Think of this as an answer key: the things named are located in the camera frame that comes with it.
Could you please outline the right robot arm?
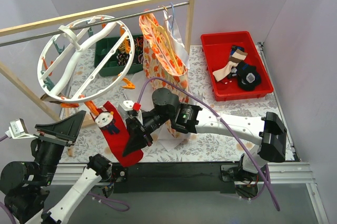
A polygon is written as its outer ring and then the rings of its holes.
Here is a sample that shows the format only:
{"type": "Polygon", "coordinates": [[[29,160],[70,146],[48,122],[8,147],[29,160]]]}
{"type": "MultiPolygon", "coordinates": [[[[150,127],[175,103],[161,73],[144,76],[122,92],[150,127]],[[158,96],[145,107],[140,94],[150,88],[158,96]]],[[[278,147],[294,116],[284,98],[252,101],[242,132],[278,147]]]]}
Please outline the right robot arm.
{"type": "Polygon", "coordinates": [[[129,139],[122,155],[149,147],[151,134],[164,123],[170,122],[172,129],[183,134],[218,134],[249,141],[253,148],[244,153],[237,171],[243,180],[253,179],[258,169],[269,162],[282,163],[286,159],[287,129],[279,116],[267,112],[263,117],[216,115],[209,108],[186,104],[169,89],[153,92],[154,108],[148,112],[136,111],[136,103],[130,100],[119,104],[118,109],[127,116],[126,128],[129,139]]]}

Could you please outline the black sock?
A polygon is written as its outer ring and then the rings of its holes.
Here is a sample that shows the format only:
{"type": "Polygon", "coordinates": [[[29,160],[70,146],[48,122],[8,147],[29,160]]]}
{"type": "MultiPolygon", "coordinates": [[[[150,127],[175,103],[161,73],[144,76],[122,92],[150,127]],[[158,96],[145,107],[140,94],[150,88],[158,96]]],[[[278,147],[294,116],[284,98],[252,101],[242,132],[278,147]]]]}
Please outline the black sock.
{"type": "Polygon", "coordinates": [[[251,66],[245,62],[240,62],[237,65],[236,74],[238,86],[245,91],[254,91],[262,82],[256,66],[251,66]]]}
{"type": "Polygon", "coordinates": [[[232,56],[237,50],[241,51],[241,52],[245,52],[245,49],[241,46],[236,46],[236,45],[232,45],[231,47],[231,51],[230,51],[230,56],[232,56]]]}

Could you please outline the red sock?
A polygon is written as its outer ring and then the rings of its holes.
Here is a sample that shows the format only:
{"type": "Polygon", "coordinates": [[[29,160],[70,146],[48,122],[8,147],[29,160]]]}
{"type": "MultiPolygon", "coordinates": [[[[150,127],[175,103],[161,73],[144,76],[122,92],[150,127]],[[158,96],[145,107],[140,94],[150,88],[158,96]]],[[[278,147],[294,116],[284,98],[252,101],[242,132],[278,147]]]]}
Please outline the red sock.
{"type": "Polygon", "coordinates": [[[137,150],[123,156],[129,140],[129,133],[116,107],[109,101],[97,108],[98,115],[92,115],[96,125],[102,132],[110,151],[123,167],[137,164],[143,158],[143,151],[137,150]]]}

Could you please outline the teal clothes clip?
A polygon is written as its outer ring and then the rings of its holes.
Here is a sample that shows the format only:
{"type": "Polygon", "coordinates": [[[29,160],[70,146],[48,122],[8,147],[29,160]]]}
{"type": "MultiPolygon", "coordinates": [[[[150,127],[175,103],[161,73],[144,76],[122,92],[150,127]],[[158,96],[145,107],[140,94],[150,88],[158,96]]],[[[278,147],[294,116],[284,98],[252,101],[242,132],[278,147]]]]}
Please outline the teal clothes clip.
{"type": "Polygon", "coordinates": [[[43,87],[46,87],[49,91],[51,91],[55,86],[55,84],[53,83],[53,81],[49,77],[46,77],[43,80],[43,82],[44,82],[43,87]]]}

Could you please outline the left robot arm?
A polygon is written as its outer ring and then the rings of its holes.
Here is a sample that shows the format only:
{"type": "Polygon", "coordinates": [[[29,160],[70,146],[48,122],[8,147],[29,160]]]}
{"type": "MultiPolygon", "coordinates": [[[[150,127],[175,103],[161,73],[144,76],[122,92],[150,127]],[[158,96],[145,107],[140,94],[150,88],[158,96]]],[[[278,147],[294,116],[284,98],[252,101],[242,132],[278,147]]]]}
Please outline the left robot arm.
{"type": "Polygon", "coordinates": [[[66,195],[49,211],[45,201],[65,147],[72,146],[86,116],[79,111],[63,120],[37,124],[36,134],[29,134],[33,161],[12,161],[1,171],[4,205],[12,223],[68,223],[72,213],[90,190],[100,181],[112,177],[112,163],[101,154],[89,158],[88,164],[66,195]]]}

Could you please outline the beige brown striped sock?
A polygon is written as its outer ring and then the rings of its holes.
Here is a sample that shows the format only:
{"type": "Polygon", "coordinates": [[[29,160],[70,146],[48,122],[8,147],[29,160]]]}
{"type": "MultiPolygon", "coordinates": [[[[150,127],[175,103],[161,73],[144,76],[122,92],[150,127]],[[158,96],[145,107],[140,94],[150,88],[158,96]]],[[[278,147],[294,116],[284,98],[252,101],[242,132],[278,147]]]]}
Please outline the beige brown striped sock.
{"type": "Polygon", "coordinates": [[[41,97],[40,97],[40,100],[41,101],[44,101],[44,102],[49,102],[49,103],[57,103],[58,100],[50,97],[49,95],[47,94],[43,94],[41,97]]]}

